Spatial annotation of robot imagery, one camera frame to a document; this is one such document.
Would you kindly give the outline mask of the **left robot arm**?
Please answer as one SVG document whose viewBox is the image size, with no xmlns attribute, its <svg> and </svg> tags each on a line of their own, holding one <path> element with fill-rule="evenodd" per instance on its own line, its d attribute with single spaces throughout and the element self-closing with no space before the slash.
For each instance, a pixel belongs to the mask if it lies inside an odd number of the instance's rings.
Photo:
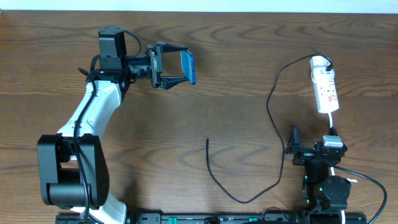
<svg viewBox="0 0 398 224">
<path fill-rule="evenodd" d="M 109 191 L 110 176 L 101 139 L 112 114 L 129 87 L 148 79 L 153 88 L 171 89 L 195 82 L 195 61 L 186 46 L 158 42 L 126 48 L 129 31 L 104 27 L 98 32 L 99 54 L 88 70 L 84 97 L 72 117 L 55 134 L 37 142 L 40 190 L 43 202 L 72 216 L 73 223 L 134 223 L 128 206 Z"/>
</svg>

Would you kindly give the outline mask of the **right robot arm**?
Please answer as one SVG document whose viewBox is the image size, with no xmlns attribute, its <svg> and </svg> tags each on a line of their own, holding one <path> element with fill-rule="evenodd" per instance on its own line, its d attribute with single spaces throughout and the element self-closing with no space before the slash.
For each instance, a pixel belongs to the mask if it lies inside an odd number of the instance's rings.
<svg viewBox="0 0 398 224">
<path fill-rule="evenodd" d="M 313 147 L 303 147 L 298 127 L 292 126 L 285 153 L 294 156 L 293 165 L 305 169 L 302 197 L 307 200 L 308 210 L 302 213 L 304 223 L 346 223 L 351 182 L 336 175 L 333 168 L 346 151 L 334 128 Z"/>
</svg>

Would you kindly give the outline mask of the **blue Galaxy smartphone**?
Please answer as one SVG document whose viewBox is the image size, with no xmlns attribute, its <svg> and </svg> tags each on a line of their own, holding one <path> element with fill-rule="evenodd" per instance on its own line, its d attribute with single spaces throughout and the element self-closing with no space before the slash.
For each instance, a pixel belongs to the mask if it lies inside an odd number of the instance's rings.
<svg viewBox="0 0 398 224">
<path fill-rule="evenodd" d="M 196 84 L 194 55 L 189 50 L 184 50 L 180 52 L 180 59 L 182 72 L 192 85 Z"/>
</svg>

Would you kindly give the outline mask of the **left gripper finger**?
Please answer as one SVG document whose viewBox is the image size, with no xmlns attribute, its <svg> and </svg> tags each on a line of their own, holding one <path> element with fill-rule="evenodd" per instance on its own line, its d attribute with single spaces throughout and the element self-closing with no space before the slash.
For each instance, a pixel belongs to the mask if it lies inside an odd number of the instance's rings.
<svg viewBox="0 0 398 224">
<path fill-rule="evenodd" d="M 188 50 L 188 47 L 182 45 L 172 45 L 165 42 L 157 42 L 156 47 L 162 53 L 181 52 Z"/>
<path fill-rule="evenodd" d="M 188 81 L 187 77 L 161 77 L 160 79 L 160 87 L 164 90 L 169 90 L 175 85 L 178 85 L 179 83 Z"/>
</svg>

